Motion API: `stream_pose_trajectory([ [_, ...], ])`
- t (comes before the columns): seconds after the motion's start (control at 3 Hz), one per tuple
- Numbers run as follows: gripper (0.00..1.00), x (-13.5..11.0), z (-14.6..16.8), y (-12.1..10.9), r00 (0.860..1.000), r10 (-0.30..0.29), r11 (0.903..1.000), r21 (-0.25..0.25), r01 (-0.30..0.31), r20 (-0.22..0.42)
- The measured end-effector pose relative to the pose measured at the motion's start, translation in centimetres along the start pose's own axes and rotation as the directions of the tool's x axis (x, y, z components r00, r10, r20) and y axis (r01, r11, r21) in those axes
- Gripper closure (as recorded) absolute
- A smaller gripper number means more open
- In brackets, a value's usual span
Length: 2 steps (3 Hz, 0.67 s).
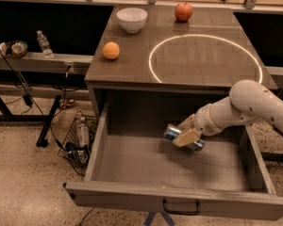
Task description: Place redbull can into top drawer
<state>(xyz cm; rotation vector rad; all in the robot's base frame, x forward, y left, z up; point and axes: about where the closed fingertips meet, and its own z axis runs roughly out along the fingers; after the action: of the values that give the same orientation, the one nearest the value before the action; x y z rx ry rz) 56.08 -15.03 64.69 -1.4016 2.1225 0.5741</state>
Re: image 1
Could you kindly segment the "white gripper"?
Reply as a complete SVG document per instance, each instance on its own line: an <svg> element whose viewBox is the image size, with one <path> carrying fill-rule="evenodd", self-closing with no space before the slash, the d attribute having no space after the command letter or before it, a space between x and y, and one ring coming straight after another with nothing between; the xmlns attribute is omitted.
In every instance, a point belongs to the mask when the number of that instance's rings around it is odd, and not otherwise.
<svg viewBox="0 0 283 226"><path fill-rule="evenodd" d="M181 131L173 140L175 146L188 146L198 141L202 135L212 137L222 132L211 116L211 107L212 104L208 104L199 108L195 114L191 114L177 126Z"/></svg>

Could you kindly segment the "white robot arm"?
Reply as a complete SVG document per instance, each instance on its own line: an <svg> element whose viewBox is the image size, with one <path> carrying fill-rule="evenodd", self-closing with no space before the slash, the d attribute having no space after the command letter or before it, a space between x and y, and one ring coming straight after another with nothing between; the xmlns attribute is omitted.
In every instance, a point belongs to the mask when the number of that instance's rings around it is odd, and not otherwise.
<svg viewBox="0 0 283 226"><path fill-rule="evenodd" d="M181 122L179 135L173 140L177 147L211 137L225 128L267 121L283 133L283 101L260 83L242 80L235 83L229 95L213 104L199 108Z"/></svg>

